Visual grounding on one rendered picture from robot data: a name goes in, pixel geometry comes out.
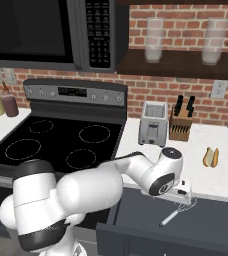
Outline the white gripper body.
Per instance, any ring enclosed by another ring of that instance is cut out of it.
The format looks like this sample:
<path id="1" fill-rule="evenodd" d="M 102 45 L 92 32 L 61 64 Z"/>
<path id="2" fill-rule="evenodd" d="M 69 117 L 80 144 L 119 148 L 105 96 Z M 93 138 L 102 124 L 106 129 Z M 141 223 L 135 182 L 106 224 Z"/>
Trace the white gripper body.
<path id="1" fill-rule="evenodd" d="M 176 202 L 179 204 L 190 205 L 191 204 L 191 192 L 181 189 L 171 189 L 167 193 L 160 196 L 161 199 Z"/>

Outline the dark grey open drawer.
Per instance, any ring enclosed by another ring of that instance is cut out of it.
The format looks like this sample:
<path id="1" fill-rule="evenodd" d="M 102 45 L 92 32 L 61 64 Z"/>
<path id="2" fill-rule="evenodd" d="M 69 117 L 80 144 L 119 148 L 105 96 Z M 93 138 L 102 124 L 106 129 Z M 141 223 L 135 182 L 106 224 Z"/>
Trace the dark grey open drawer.
<path id="1" fill-rule="evenodd" d="M 101 256 L 228 256 L 228 203 L 199 199 L 165 226 L 178 208 L 126 188 L 105 224 L 96 227 Z"/>

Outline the hot dog in bun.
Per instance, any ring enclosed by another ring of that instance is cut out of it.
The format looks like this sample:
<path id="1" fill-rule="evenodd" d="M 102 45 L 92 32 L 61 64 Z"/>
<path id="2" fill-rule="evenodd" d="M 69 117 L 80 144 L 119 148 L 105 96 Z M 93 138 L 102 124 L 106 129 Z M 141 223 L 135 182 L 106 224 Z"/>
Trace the hot dog in bun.
<path id="1" fill-rule="evenodd" d="M 206 153 L 203 157 L 203 165 L 206 167 L 215 168 L 218 164 L 219 150 L 212 150 L 210 147 L 207 148 Z"/>

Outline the wooden knife block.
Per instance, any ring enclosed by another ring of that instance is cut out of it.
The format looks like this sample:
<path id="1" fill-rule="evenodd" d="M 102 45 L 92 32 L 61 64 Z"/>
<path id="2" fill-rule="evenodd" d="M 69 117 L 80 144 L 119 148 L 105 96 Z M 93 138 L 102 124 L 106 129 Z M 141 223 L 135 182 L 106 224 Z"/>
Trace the wooden knife block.
<path id="1" fill-rule="evenodd" d="M 176 104 L 172 107 L 169 120 L 169 139 L 187 142 L 193 122 L 195 97 L 191 96 L 187 104 L 183 102 L 183 96 L 179 95 Z"/>

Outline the silver toaster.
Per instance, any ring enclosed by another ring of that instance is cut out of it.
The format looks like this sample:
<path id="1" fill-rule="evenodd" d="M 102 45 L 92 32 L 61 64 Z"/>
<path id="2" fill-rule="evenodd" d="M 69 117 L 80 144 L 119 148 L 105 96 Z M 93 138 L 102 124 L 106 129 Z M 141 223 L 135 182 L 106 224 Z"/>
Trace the silver toaster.
<path id="1" fill-rule="evenodd" d="M 138 143 L 166 145 L 168 108 L 166 102 L 145 101 L 140 118 Z"/>

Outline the black stove with hob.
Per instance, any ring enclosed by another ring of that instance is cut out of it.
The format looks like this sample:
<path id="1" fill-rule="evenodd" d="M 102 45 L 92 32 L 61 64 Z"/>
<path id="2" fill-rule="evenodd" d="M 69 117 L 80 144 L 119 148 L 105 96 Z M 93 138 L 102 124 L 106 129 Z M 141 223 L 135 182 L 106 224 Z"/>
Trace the black stove with hob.
<path id="1" fill-rule="evenodd" d="M 114 159 L 127 120 L 125 85 L 44 78 L 23 88 L 31 113 L 0 141 L 0 205 L 24 161 L 46 160 L 61 178 Z"/>

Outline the frosted glass jar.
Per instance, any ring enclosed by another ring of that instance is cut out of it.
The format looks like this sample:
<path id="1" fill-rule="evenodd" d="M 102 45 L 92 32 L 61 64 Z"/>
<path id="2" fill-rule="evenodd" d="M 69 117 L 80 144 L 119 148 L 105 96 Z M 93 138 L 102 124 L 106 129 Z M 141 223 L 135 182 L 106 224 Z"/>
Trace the frosted glass jar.
<path id="1" fill-rule="evenodd" d="M 202 49 L 202 62 L 206 65 L 216 65 L 220 60 L 223 42 L 226 36 L 228 20 L 209 18 Z"/>
<path id="2" fill-rule="evenodd" d="M 164 19 L 148 18 L 145 40 L 145 58 L 148 63 L 158 63 L 162 57 Z"/>

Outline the dark red squeeze bottle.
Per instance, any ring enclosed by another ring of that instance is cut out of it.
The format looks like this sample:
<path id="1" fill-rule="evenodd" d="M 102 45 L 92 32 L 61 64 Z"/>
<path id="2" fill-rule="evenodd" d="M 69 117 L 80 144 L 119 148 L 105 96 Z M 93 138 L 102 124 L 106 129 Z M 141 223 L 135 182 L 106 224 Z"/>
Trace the dark red squeeze bottle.
<path id="1" fill-rule="evenodd" d="M 8 117 L 16 117 L 19 114 L 19 110 L 17 107 L 15 96 L 9 92 L 9 89 L 5 82 L 2 82 L 2 85 L 2 102 L 6 115 Z"/>

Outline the black microwave oven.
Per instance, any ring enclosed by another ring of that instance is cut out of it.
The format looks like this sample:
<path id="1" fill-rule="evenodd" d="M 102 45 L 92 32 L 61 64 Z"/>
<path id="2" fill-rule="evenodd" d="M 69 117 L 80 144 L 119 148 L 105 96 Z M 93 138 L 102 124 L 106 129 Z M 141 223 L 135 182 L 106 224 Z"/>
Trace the black microwave oven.
<path id="1" fill-rule="evenodd" d="M 0 67 L 114 73 L 129 14 L 117 0 L 0 0 Z"/>

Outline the dark wooden wall shelf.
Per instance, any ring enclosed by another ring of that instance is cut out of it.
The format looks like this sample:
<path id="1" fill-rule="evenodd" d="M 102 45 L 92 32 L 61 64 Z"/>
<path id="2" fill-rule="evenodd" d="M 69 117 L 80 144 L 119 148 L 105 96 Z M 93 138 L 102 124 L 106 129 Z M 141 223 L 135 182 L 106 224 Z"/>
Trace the dark wooden wall shelf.
<path id="1" fill-rule="evenodd" d="M 144 51 L 130 49 L 117 68 L 118 74 L 228 80 L 228 53 L 214 66 L 201 62 L 199 51 L 163 51 L 158 63 L 147 63 Z"/>

